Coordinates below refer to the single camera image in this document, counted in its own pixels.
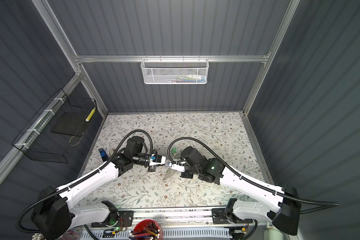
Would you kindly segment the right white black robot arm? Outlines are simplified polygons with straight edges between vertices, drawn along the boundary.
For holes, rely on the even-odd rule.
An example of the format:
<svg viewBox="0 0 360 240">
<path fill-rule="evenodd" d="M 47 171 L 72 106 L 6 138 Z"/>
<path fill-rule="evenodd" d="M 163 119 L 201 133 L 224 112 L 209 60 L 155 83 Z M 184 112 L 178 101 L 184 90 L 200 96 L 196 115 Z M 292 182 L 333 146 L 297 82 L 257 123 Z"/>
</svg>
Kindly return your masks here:
<svg viewBox="0 0 360 240">
<path fill-rule="evenodd" d="M 277 195 L 283 192 L 283 188 L 249 177 L 217 158 L 207 159 L 193 147 L 185 148 L 181 159 L 193 174 L 199 175 L 199 180 L 233 188 L 258 202 L 255 206 L 246 207 L 245 202 L 231 198 L 225 208 L 229 222 L 262 220 L 272 223 L 285 234 L 298 234 L 301 204 Z"/>
</svg>

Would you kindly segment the grey strap metal keyring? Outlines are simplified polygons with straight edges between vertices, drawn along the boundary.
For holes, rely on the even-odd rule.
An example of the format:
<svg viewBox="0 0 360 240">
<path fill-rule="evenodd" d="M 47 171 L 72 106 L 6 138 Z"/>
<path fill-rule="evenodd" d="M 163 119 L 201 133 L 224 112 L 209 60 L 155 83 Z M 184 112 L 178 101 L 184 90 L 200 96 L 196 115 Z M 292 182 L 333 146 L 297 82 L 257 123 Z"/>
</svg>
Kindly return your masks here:
<svg viewBox="0 0 360 240">
<path fill-rule="evenodd" d="M 169 161 L 168 163 L 165 163 L 164 166 L 165 166 L 165 168 L 167 169 L 167 172 L 166 172 L 166 174 L 164 175 L 163 180 L 166 181 L 168 178 L 170 178 L 171 176 L 173 176 L 173 175 L 176 173 L 176 171 L 172 169 L 173 164 L 172 164 L 171 161 Z"/>
</svg>

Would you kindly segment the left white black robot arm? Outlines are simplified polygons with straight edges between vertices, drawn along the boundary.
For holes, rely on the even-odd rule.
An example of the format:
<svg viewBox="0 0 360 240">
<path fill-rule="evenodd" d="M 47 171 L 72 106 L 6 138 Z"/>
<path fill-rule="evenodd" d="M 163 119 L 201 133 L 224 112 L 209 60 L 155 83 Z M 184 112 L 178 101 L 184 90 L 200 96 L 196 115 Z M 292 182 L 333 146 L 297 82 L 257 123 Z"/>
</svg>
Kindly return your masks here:
<svg viewBox="0 0 360 240">
<path fill-rule="evenodd" d="M 75 205 L 102 185 L 119 178 L 134 165 L 145 168 L 164 165 L 166 157 L 157 151 L 142 153 L 144 139 L 134 136 L 128 139 L 127 146 L 114 153 L 100 167 L 81 178 L 60 186 L 57 189 L 47 187 L 38 197 L 39 204 L 33 208 L 31 220 L 47 240 L 55 240 L 71 228 L 92 222 L 103 222 L 117 209 L 110 202 L 102 202 L 93 208 L 76 210 Z"/>
</svg>

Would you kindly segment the green tag key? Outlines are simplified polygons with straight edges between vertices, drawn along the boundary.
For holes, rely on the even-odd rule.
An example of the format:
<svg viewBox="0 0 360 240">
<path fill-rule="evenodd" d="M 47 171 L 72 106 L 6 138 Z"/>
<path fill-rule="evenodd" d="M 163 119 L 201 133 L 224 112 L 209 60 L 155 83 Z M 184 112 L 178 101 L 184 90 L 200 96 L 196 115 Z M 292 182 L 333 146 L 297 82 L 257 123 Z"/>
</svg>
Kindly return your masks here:
<svg viewBox="0 0 360 240">
<path fill-rule="evenodd" d="M 173 149 L 171 150 L 171 154 L 172 154 L 173 158 L 175 158 L 175 156 L 176 156 L 176 154 L 177 154 L 177 149 L 176 149 L 176 148 L 173 148 Z"/>
</svg>

